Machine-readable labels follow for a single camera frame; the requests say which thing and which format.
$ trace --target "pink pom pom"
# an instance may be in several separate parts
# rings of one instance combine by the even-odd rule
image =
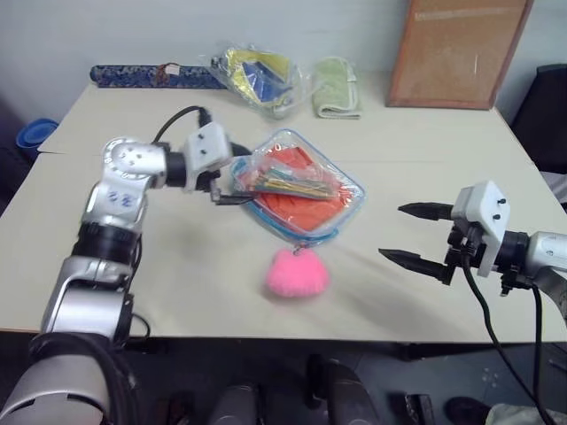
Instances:
[[[296,253],[280,250],[266,279],[268,287],[281,297],[309,297],[329,286],[329,272],[317,254],[303,249]]]

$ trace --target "clear plastic bag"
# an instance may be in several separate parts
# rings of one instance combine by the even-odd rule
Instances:
[[[290,59],[252,45],[228,45],[209,60],[209,72],[264,115],[281,119],[306,102],[315,87]]]
[[[320,182],[333,188],[333,197],[313,199],[279,193],[260,193],[247,208],[278,235],[303,246],[324,242],[338,233],[361,207],[366,194],[355,182],[330,162],[294,130],[277,130],[252,156],[238,158],[231,171],[236,190],[249,189],[260,158],[275,160],[298,170],[315,170]]]
[[[246,191],[320,200],[339,196],[334,175],[319,164],[298,167],[261,153],[247,157],[246,161],[247,171],[239,178]]]

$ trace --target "table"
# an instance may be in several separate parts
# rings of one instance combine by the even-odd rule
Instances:
[[[281,299],[263,289],[273,255],[289,245],[241,207],[219,207],[205,194],[149,193],[144,258],[132,291],[135,311],[155,336],[233,336],[398,342],[487,342],[480,308],[462,273],[451,287],[410,273],[377,253],[401,248],[443,259],[447,221],[396,211],[418,200],[453,202],[463,186],[487,177],[512,205],[509,228],[567,232],[567,220],[536,168],[496,164],[339,161],[368,190],[341,234],[316,250],[332,284],[319,297]],[[88,192],[99,178],[96,155],[42,154],[0,220],[0,328],[37,330],[63,258],[69,255]],[[229,177],[223,175],[221,185]],[[502,342],[532,341],[532,294],[499,297],[500,280],[478,278]],[[544,340],[567,329],[544,297]]]
[[[63,259],[71,252],[106,141],[150,141],[179,109],[207,107],[232,139],[253,148],[280,127],[297,129],[361,182],[368,199],[330,243],[316,248],[330,288],[319,297],[268,294],[269,264],[289,244],[241,207],[217,207],[208,195],[178,189],[149,193],[144,258],[132,291],[135,310],[155,336],[233,336],[398,342],[488,342],[477,301],[461,272],[451,287],[410,273],[377,248],[419,252],[441,261],[449,222],[397,212],[415,201],[453,203],[460,188],[492,179],[512,205],[509,228],[567,233],[567,219],[537,169],[495,111],[384,107],[387,75],[364,75],[360,121],[319,120],[309,108],[270,121],[226,90],[97,89],[89,85],[0,219],[0,328],[38,330]],[[196,127],[187,116],[164,136],[174,146]],[[221,185],[229,184],[227,173]],[[502,342],[530,342],[532,295],[499,297],[496,274],[478,278]],[[567,329],[544,297],[544,340]]]

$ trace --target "folded towel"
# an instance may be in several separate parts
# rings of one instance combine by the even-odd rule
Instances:
[[[320,88],[313,94],[315,114],[321,118],[359,119],[361,105],[353,67],[343,58],[325,58],[315,65]]]

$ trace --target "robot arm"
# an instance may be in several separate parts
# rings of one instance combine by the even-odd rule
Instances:
[[[470,265],[480,276],[501,273],[503,297],[514,288],[530,289],[535,284],[555,302],[567,324],[567,236],[507,231],[509,203],[493,182],[462,189],[454,205],[414,203],[399,210],[426,220],[452,220],[454,225],[445,264],[413,252],[379,250],[389,260],[448,285],[461,265],[463,247],[473,246]]]
[[[42,332],[91,332],[120,344],[130,327],[133,299],[128,290],[147,208],[146,190],[167,185],[186,192],[212,191],[212,199],[223,205],[250,197],[226,197],[216,188],[219,170],[232,158],[230,143],[216,122],[190,135],[180,152],[120,137],[106,145],[103,158],[103,178],[90,193],[79,239],[61,267]]]
[[[247,202],[247,193],[225,196],[216,187],[234,147],[214,121],[203,123],[178,152],[128,137],[105,146],[103,177],[59,272],[42,334],[30,347],[35,363],[0,412],[0,424],[137,422],[135,382],[114,350],[130,329],[129,288],[141,255],[146,190],[179,187],[211,192],[217,205]]]

